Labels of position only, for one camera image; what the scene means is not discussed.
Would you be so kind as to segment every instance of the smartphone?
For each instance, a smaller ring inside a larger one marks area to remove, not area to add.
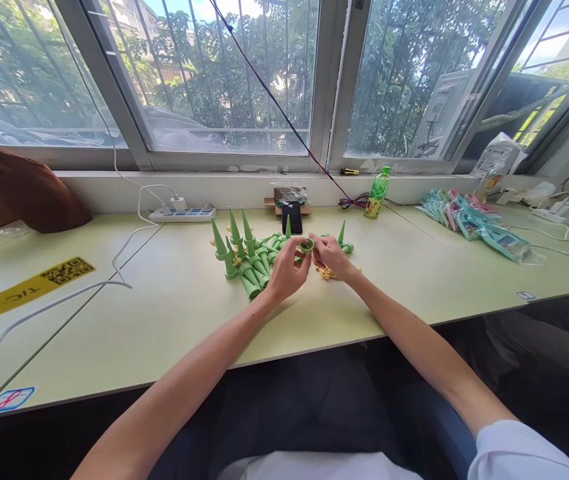
[[[302,234],[302,214],[300,213],[300,202],[282,201],[282,233],[286,233],[286,219],[291,219],[291,234]]]

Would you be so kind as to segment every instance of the qr code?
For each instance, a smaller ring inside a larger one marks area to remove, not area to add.
[[[68,260],[61,265],[46,270],[40,274],[40,277],[46,278],[58,285],[64,285],[66,282],[75,280],[86,273],[94,271],[95,268],[80,257]]]

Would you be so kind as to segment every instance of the window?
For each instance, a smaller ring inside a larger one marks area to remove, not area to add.
[[[65,28],[45,0],[0,0],[0,145],[112,148],[88,86],[125,147]]]
[[[103,0],[117,54],[149,125],[149,148],[306,153],[209,0]],[[220,1],[237,40],[305,141],[313,101],[317,0]]]
[[[529,168],[569,120],[569,0],[215,2],[223,19],[0,0],[0,145],[57,168],[110,168],[115,143],[124,168],[320,171],[223,20],[331,171],[466,173],[499,132]]]

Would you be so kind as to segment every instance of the white shirt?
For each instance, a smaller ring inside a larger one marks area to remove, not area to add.
[[[478,434],[468,480],[569,480],[569,457],[525,424],[501,420]],[[383,453],[274,452],[232,463],[218,480],[420,480]]]

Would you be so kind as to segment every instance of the blue sticker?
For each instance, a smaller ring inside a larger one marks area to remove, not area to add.
[[[525,301],[531,301],[531,300],[536,300],[537,297],[535,295],[533,295],[533,293],[527,292],[527,291],[521,291],[518,292],[518,296]]]
[[[15,410],[24,405],[26,400],[35,392],[35,387],[16,390],[6,390],[0,393],[0,412]]]

